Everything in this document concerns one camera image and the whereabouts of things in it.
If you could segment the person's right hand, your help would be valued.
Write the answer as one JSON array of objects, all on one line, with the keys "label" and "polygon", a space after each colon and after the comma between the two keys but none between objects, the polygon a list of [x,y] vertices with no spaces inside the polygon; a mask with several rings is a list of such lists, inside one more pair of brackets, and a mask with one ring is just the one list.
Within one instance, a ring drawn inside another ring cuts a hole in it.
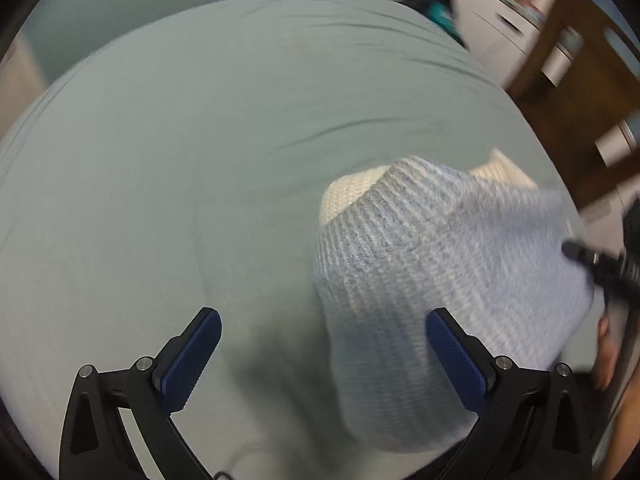
[{"label": "person's right hand", "polygon": [[592,368],[593,385],[604,391],[612,382],[620,349],[611,333],[610,316],[605,313],[598,324],[598,350]]}]

